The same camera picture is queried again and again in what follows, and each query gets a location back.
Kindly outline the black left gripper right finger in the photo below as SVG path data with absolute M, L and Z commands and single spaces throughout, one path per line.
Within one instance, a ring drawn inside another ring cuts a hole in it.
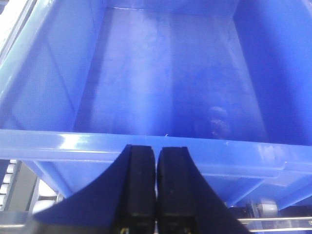
M 164 147 L 157 163 L 160 234 L 248 234 L 193 162 L 188 148 Z

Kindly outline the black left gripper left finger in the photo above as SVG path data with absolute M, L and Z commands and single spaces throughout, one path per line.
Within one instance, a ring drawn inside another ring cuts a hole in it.
M 33 218 L 35 234 L 152 234 L 155 155 L 127 145 L 92 183 Z

